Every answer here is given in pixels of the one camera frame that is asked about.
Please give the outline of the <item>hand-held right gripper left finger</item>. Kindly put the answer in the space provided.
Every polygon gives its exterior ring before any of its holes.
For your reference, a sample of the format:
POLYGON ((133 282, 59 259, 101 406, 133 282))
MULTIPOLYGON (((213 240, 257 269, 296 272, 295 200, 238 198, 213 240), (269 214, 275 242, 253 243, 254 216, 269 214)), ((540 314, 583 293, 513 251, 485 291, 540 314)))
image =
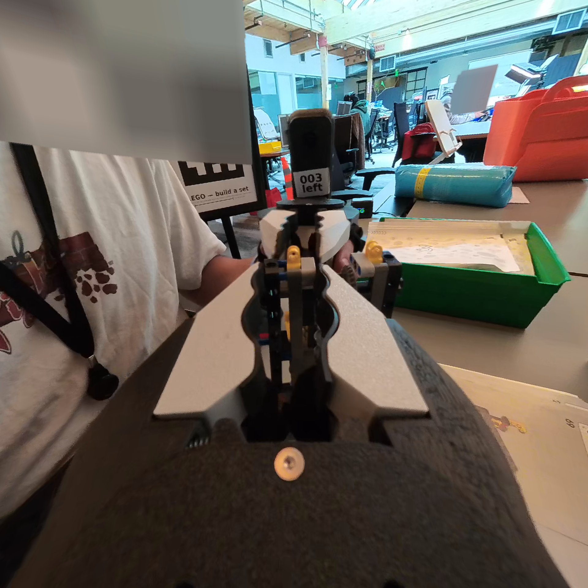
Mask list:
POLYGON ((161 419, 244 420, 240 385, 255 369, 243 312, 254 298, 250 266, 195 316, 153 415, 161 419))

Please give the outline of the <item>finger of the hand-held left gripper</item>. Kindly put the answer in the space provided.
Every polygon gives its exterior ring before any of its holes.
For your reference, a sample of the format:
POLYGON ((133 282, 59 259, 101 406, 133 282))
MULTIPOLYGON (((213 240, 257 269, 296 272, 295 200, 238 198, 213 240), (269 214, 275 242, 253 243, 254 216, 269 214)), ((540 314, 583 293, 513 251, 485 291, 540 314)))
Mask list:
POLYGON ((259 223, 261 246, 267 258, 275 256, 278 233, 282 231, 282 226, 287 219, 294 214, 292 210, 271 209, 264 217, 261 217, 259 223))
POLYGON ((345 211, 343 209, 320 211, 318 235, 318 259, 331 260, 349 240, 350 222, 345 211))

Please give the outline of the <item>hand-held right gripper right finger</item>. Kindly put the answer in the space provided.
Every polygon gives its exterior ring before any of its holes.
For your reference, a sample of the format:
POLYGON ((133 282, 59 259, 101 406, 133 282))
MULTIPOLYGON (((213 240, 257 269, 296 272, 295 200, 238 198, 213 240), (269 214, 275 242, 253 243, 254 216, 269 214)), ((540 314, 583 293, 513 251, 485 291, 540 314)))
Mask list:
POLYGON ((332 268, 323 266, 326 299, 338 326, 327 342, 334 379, 331 412, 338 419, 424 417, 428 406, 385 316, 332 268))

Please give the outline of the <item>partly built lego car chassis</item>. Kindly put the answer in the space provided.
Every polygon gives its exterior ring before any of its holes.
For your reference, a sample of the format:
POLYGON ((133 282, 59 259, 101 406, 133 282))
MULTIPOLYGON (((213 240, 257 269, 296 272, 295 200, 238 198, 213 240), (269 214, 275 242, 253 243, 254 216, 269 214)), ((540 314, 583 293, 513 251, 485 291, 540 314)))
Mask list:
MULTIPOLYGON (((269 378, 275 386, 294 387, 303 372, 319 364, 320 340, 337 326, 333 307, 320 307, 329 284, 320 269, 327 269, 332 260, 321 264, 313 253, 291 245, 281 257, 263 262, 260 301, 267 329, 260 331, 259 343, 269 348, 269 378)), ((341 278, 390 318, 403 286, 402 273, 401 262, 390 252, 374 240, 361 240, 341 278)))

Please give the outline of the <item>person's left forearm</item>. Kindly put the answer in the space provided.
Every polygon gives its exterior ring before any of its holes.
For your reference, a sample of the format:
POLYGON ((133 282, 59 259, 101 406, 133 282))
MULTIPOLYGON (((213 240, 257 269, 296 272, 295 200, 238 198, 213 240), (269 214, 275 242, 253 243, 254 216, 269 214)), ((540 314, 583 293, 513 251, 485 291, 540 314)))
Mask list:
POLYGON ((253 258, 214 257, 202 270, 198 289, 180 290, 180 303, 187 311, 200 310, 246 272, 253 261, 253 258))

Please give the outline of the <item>person's left hand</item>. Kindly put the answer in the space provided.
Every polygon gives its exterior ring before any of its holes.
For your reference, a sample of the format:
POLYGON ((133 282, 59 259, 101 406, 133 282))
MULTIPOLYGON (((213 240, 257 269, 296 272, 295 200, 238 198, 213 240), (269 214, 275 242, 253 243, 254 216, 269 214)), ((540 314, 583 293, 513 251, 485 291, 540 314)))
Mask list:
POLYGON ((347 242, 341 247, 341 249, 335 254, 332 262, 332 267, 334 271, 342 276, 342 277, 349 277, 352 276, 356 279, 356 273, 352 267, 350 258, 354 253, 354 244, 349 239, 347 242))

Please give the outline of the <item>framed black white marker sign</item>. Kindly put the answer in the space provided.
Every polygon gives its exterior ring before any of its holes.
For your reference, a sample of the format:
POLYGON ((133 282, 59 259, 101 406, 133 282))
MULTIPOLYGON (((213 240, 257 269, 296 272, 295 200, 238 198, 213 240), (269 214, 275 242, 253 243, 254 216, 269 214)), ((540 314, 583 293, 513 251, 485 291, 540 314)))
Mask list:
POLYGON ((188 198, 205 222, 220 220, 231 256, 240 258, 231 217, 266 208, 265 176, 252 98, 249 98, 249 129, 252 163, 211 164, 203 162, 171 162, 188 198))

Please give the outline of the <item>green plastic bin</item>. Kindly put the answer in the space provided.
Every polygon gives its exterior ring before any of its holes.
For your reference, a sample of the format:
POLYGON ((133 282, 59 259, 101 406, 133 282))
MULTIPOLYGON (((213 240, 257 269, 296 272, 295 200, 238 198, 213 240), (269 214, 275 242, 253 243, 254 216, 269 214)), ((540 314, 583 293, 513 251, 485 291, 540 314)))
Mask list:
POLYGON ((532 222, 534 275, 402 263, 396 305, 455 318, 525 329, 571 277, 554 248, 532 222))

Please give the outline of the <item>tan paper bag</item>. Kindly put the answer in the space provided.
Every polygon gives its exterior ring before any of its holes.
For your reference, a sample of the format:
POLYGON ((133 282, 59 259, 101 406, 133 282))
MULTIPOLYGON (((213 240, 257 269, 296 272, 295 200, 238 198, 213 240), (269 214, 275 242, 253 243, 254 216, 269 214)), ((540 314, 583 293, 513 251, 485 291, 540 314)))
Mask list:
POLYGON ((529 222, 393 218, 371 222, 374 240, 402 263, 534 275, 529 222))

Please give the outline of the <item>teal rolled bundle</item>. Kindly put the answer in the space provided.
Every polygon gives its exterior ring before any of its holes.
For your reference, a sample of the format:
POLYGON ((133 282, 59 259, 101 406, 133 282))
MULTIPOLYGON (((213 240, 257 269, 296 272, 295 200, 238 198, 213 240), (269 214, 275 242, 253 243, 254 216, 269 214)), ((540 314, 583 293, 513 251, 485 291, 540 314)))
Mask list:
POLYGON ((511 200, 516 166, 403 165, 395 172, 397 198, 503 208, 511 200))

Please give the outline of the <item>wooden board on white stand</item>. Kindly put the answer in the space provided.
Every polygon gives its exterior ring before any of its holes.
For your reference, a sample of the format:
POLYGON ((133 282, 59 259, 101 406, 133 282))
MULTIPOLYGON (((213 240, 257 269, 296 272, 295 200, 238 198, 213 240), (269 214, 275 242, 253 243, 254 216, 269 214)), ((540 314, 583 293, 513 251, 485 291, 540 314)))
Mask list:
POLYGON ((443 103, 440 100, 432 99, 427 100, 424 105, 441 149, 440 155, 430 162, 432 166, 441 163, 441 161, 457 152, 462 147, 462 143, 458 141, 443 103))

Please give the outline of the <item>open instruction booklet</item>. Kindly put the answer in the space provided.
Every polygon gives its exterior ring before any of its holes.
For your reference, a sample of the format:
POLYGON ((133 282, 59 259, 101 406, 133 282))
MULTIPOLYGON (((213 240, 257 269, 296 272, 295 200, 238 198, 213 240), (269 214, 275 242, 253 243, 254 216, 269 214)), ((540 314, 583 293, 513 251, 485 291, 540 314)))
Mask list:
POLYGON ((570 587, 587 587, 587 403, 578 396, 440 365, 500 442, 535 528, 570 587))

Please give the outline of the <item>red bag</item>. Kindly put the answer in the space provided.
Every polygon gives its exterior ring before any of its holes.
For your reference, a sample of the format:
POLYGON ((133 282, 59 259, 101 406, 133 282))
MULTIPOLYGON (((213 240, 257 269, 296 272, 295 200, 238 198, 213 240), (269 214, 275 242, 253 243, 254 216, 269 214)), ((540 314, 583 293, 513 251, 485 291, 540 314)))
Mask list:
POLYGON ((483 163, 516 166, 514 182, 586 179, 587 76, 497 102, 483 163))

